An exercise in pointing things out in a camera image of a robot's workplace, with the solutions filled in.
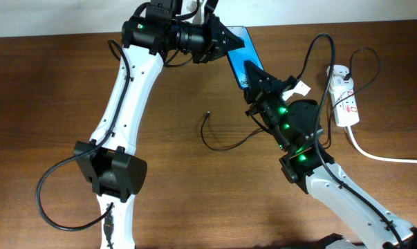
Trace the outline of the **blue screen Galaxy smartphone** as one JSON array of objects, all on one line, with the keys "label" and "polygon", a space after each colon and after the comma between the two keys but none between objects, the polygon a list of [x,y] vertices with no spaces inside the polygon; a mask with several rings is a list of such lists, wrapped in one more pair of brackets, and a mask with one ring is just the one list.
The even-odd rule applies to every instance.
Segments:
[{"label": "blue screen Galaxy smartphone", "polygon": [[244,41],[243,48],[232,50],[227,56],[239,88],[246,89],[248,88],[248,80],[245,73],[245,61],[250,60],[260,69],[263,69],[263,65],[251,40],[248,29],[245,26],[228,26],[228,30]]}]

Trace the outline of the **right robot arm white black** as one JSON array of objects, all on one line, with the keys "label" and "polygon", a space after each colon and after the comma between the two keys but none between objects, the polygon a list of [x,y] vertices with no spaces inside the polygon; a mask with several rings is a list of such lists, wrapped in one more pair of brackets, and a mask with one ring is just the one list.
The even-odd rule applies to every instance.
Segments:
[{"label": "right robot arm white black", "polygon": [[281,170],[290,183],[332,210],[366,248],[417,248],[417,227],[383,207],[355,184],[318,142],[319,105],[314,100],[286,103],[281,95],[297,86],[281,81],[250,60],[244,63],[248,79],[245,100],[249,116],[259,114],[263,129],[286,154]]}]

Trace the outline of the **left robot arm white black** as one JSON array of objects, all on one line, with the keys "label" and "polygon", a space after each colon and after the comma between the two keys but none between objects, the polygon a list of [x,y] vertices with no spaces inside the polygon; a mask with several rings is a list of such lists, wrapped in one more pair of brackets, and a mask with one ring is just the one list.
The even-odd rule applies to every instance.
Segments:
[{"label": "left robot arm white black", "polygon": [[75,160],[100,206],[101,248],[135,248],[133,206],[147,174],[135,156],[140,121],[168,52],[207,63],[242,48],[243,41],[214,14],[216,1],[186,15],[181,1],[149,1],[122,26],[118,76],[102,119],[88,142],[77,142]]}]

